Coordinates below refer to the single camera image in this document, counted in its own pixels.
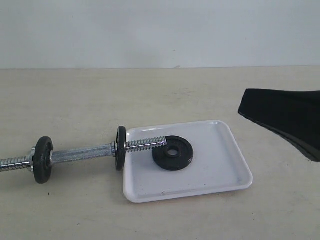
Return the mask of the black weight plate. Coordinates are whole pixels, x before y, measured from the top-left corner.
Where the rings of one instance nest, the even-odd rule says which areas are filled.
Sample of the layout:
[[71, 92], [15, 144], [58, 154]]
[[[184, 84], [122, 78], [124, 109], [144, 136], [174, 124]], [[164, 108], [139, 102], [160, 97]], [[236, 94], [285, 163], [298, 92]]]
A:
[[183, 137], [166, 136], [167, 145], [152, 150], [153, 161], [167, 171], [179, 171], [188, 167], [194, 157], [192, 145]]

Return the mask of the chrome spin-lock collar nut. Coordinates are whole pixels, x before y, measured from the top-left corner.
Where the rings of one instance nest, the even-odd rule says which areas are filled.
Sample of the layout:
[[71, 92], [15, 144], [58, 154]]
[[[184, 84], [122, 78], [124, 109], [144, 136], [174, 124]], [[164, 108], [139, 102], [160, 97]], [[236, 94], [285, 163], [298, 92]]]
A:
[[35, 147], [33, 146], [26, 156], [26, 160], [29, 162], [27, 169], [31, 173], [34, 172], [34, 160], [33, 160], [34, 155], [35, 155]]

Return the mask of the black weight plate end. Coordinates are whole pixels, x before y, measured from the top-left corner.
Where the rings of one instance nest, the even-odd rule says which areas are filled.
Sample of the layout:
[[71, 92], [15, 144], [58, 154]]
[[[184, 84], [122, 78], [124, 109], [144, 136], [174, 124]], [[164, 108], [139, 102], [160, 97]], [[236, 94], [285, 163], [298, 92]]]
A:
[[115, 167], [117, 171], [121, 171], [125, 165], [126, 159], [126, 128], [124, 126], [119, 126], [117, 128], [116, 136], [116, 155], [115, 155]]
[[33, 156], [33, 175], [38, 184], [45, 184], [51, 177], [52, 166], [50, 154], [53, 151], [52, 139], [48, 136], [41, 137], [36, 146]]

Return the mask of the chrome dumbbell bar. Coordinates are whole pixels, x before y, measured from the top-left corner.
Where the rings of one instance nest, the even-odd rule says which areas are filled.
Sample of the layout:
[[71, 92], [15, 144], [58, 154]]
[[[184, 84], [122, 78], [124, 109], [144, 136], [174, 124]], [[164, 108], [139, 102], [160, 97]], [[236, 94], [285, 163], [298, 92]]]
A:
[[[153, 138], [146, 138], [134, 141], [125, 142], [126, 153], [141, 152], [152, 150], [157, 147], [167, 145], [167, 140], [164, 136]], [[95, 158], [102, 158], [112, 156], [116, 158], [117, 144], [116, 140], [103, 145], [75, 148], [61, 151], [51, 151], [50, 163], [53, 167], [57, 164], [83, 161]], [[27, 169], [29, 162], [26, 160], [27, 155], [23, 157], [6, 158], [0, 160], [0, 171], [14, 171], [20, 169]]]

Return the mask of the white plastic tray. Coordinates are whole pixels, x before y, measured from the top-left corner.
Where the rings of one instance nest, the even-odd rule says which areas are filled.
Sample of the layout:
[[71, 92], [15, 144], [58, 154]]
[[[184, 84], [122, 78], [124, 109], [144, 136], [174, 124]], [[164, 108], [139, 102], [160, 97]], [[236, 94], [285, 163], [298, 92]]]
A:
[[123, 193], [133, 203], [244, 190], [252, 172], [230, 127], [206, 120], [131, 128], [128, 141], [178, 136], [193, 148], [193, 160], [182, 170], [168, 171], [153, 160], [151, 150], [127, 153], [123, 168]]

